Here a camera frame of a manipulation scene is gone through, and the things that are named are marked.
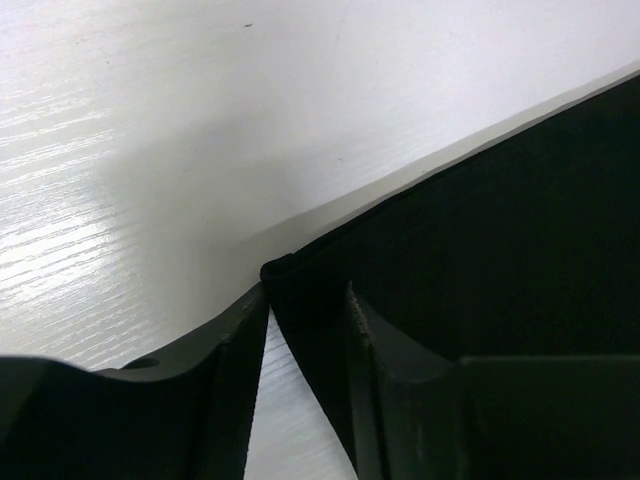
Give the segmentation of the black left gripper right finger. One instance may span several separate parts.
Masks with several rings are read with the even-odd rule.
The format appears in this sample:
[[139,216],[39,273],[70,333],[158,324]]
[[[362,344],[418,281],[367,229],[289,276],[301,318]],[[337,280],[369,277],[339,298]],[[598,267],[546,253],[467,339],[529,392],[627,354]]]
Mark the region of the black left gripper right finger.
[[346,343],[362,479],[635,479],[635,355],[444,358],[353,288]]

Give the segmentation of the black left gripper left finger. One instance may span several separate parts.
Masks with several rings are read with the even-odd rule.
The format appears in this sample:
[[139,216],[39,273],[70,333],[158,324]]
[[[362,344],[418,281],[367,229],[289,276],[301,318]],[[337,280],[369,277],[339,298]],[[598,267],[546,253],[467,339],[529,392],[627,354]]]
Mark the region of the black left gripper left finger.
[[119,369],[1,361],[5,479],[240,479],[269,307],[253,288]]

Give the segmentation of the black skirt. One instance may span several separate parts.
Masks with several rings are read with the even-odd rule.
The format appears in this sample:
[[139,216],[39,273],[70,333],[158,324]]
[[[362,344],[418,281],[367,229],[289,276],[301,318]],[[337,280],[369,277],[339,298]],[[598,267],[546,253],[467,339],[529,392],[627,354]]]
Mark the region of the black skirt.
[[638,79],[265,264],[261,280],[354,469],[348,288],[449,360],[639,359]]

